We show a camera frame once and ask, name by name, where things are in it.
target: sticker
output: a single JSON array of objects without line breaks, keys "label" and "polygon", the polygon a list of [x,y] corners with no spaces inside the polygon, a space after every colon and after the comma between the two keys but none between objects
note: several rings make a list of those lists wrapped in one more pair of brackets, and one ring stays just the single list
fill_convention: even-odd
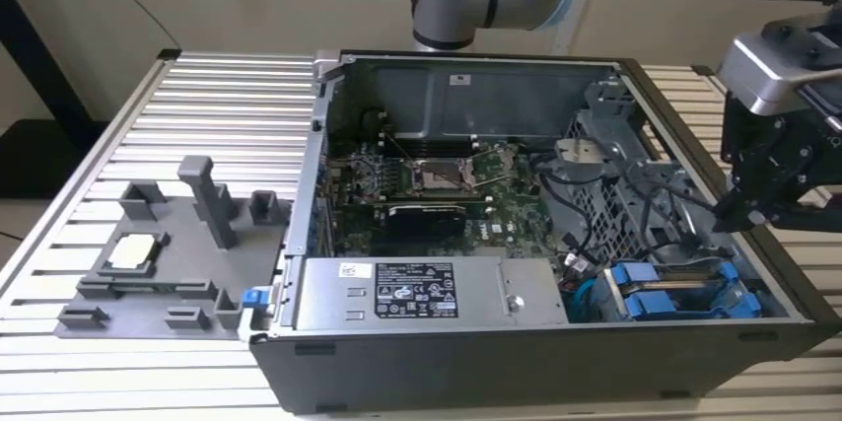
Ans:
[{"label": "sticker", "polygon": [[341,263],[339,278],[371,278],[371,263]]},{"label": "sticker", "polygon": [[471,85],[471,75],[470,74],[451,74],[450,75],[450,85],[451,86],[470,86]]},{"label": "sticker", "polygon": [[574,263],[574,270],[582,273],[589,269],[589,260],[581,259],[577,263]]},{"label": "sticker", "polygon": [[459,317],[453,263],[377,263],[375,287],[379,318]]}]

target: aluminum extrusion table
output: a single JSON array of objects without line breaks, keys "label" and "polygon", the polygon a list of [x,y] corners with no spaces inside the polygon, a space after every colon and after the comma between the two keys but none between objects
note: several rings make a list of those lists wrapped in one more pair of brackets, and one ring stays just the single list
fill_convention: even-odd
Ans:
[{"label": "aluminum extrusion table", "polygon": [[[0,271],[0,415],[122,420],[294,419],[239,341],[58,339],[55,317],[123,215],[131,179],[189,195],[177,169],[210,155],[235,197],[293,199],[314,102],[313,58],[183,53],[158,60]],[[645,68],[716,156],[722,88],[690,67]],[[813,191],[812,200],[826,199]],[[842,312],[842,235],[774,231]],[[702,400],[378,413],[381,419],[842,419],[842,338],[761,364]]]}]

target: blue latch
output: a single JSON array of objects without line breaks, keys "label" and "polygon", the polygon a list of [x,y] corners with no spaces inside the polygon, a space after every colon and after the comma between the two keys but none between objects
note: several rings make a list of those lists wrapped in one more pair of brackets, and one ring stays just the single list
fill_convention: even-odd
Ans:
[{"label": "blue latch", "polygon": [[243,291],[241,301],[245,308],[265,310],[269,308],[270,290],[251,288],[250,290]]}]

